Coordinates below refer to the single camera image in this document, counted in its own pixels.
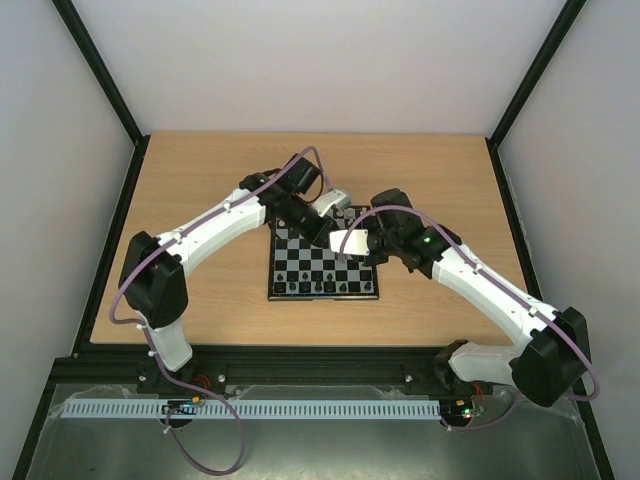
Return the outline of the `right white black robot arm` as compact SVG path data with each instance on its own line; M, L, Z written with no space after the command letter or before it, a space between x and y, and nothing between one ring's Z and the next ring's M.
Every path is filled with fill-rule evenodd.
M364 220L369 260L392 257L409 272L419 272L451 289L494 322L508 346L453 343L436 379L455 392L471 381L510 385L543 407L571 392L585 374L594 373L584 316L563 311L519 289L487 266L460 237L415 210L397 188L371 200Z

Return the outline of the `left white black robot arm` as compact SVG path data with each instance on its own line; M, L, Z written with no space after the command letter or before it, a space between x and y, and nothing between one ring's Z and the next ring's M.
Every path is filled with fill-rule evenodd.
M311 244L328 247L336 227L329 213L349 205L350 195L323 185L317 199L304 200L315 180L324 177L320 164L296 154L281 169L245 177L219 204L190 222L158 236L141 231L131 238L114 300L126 301L135 311L131 321L145 334L151 357L171 372L191 360L182 322L188 305L186 279L240 235L279 219Z

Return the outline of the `black grey chess board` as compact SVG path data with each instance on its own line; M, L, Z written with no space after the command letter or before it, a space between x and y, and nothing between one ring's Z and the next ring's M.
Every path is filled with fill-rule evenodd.
M312 245L278 219L271 229L269 280L270 301L284 300L377 300L378 275L354 256Z

